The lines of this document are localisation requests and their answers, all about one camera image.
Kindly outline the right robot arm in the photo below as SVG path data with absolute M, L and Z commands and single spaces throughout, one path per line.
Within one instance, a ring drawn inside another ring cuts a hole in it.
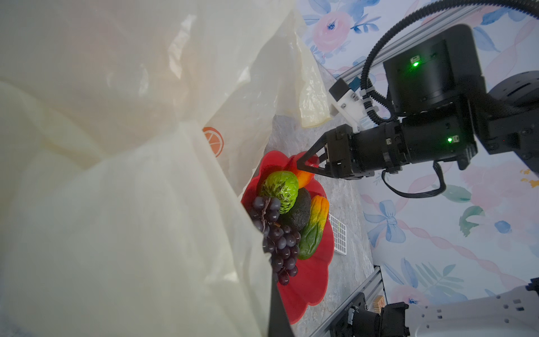
M 346 115 L 367 112 L 373 129 L 345 124 L 327 131 L 297 162 L 300 170 L 355 180 L 396 174 L 407 164 L 431 162 L 439 183 L 401 192 L 406 200 L 447 191 L 442 164 L 469 167 L 482 145 L 489 154 L 515 153 L 538 171 L 538 73 L 524 72 L 485 89 L 472 31 L 456 25 L 384 64 L 396 119 L 378 119 L 368 99 L 373 87 L 353 91 L 343 81 L 330 90 Z M 372 313 L 355 297 L 329 326 L 333 336 L 537 336 L 538 280 L 498 296 L 415 307 L 399 302 Z

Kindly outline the yellow plastic bag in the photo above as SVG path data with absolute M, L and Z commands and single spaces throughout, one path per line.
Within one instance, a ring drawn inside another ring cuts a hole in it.
M 296 1 L 1 3 L 1 335 L 266 336 L 240 199 L 329 118 Z

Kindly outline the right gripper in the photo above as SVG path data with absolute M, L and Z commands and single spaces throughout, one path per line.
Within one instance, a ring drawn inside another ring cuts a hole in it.
M 458 118 L 407 117 L 359 133 L 346 124 L 339 126 L 319 138 L 296 166 L 319 176 L 360 179 L 375 171 L 394 173 L 407 164 L 427 161 L 455 161 L 466 169 L 476 154 L 473 133 Z

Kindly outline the dark avocado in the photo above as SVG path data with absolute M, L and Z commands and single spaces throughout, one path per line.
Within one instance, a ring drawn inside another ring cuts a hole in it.
M 289 226 L 292 230 L 301 232 L 310 220 L 311 195 L 305 188 L 298 191 L 298 197 L 293 207 L 279 216 L 281 226 Z

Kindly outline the red flower-shaped bowl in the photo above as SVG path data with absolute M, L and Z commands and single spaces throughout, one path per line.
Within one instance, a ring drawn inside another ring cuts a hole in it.
M 262 180 L 275 171 L 289 168 L 296 158 L 287 157 L 279 151 L 271 151 L 261 160 L 260 173 L 247 185 L 241 203 L 244 207 L 254 201 Z M 328 289 L 329 265 L 334 257 L 334 232 L 329 217 L 324 225 L 321 243 L 313 256 L 299 261 L 299 275 L 292 278 L 287 286 L 279 285 L 279 293 L 291 324 L 297 324 L 304 316 L 307 308 L 322 302 Z

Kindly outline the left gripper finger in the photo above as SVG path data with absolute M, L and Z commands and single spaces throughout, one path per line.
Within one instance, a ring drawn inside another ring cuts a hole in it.
M 272 282 L 268 336 L 294 337 L 276 282 Z

